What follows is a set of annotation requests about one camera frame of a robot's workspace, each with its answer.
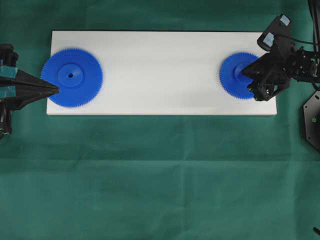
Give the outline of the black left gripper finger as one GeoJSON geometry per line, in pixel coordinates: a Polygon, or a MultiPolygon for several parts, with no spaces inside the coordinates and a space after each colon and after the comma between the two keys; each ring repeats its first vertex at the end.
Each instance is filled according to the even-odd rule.
{"type": "Polygon", "coordinates": [[[58,94],[59,89],[46,87],[23,87],[16,88],[16,96],[0,99],[0,105],[10,110],[21,110],[26,105],[41,99],[46,99],[52,95],[58,94]]]}
{"type": "Polygon", "coordinates": [[[4,86],[24,86],[38,87],[49,90],[58,90],[56,85],[53,85],[43,79],[37,78],[17,67],[1,66],[0,67],[0,85],[4,86]]]}

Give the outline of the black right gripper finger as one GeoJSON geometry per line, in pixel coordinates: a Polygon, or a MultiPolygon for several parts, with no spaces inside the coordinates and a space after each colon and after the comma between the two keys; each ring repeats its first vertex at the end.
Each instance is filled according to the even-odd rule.
{"type": "Polygon", "coordinates": [[[253,98],[256,101],[262,102],[268,100],[267,89],[260,82],[253,80],[252,83],[247,86],[247,89],[253,93],[253,98]]]}
{"type": "Polygon", "coordinates": [[[262,78],[269,73],[269,55],[263,55],[246,66],[241,72],[249,78],[262,78]]]}

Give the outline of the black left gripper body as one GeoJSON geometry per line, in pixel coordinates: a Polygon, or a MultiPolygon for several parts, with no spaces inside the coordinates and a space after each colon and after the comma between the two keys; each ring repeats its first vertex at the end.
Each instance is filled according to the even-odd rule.
{"type": "Polygon", "coordinates": [[[5,105],[5,99],[16,97],[16,87],[11,82],[17,76],[16,62],[19,55],[8,43],[0,44],[0,136],[12,133],[12,110],[5,105]]]}

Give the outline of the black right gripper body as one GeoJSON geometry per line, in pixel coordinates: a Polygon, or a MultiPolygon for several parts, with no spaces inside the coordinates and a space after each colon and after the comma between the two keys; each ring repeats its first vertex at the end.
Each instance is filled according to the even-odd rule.
{"type": "Polygon", "coordinates": [[[300,73],[301,53],[285,37],[260,37],[259,46],[267,51],[259,58],[259,100],[268,101],[290,86],[300,73]]]}

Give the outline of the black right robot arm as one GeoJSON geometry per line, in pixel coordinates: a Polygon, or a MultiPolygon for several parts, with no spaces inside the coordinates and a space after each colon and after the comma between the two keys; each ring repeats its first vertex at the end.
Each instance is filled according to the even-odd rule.
{"type": "Polygon", "coordinates": [[[275,37],[270,50],[246,66],[242,74],[252,79],[247,88],[256,101],[268,101],[288,89],[291,79],[320,88],[320,53],[296,48],[295,40],[275,37]]]}

